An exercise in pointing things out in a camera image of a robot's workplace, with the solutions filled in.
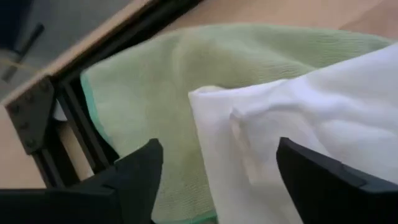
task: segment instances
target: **wooden table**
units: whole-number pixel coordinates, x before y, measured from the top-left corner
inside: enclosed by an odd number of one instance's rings
[[[39,80],[44,74],[55,73],[77,55],[95,44],[134,14],[150,0],[134,0],[94,30],[80,43],[36,74],[29,82],[12,92],[0,105],[0,187],[45,187],[33,158],[24,152],[4,105]],[[204,24],[257,22],[292,26],[344,29],[398,39],[397,0],[205,0],[166,27],[168,32],[180,27]],[[92,171],[78,148],[77,140],[67,124],[58,133],[71,157],[79,178],[92,175]]]

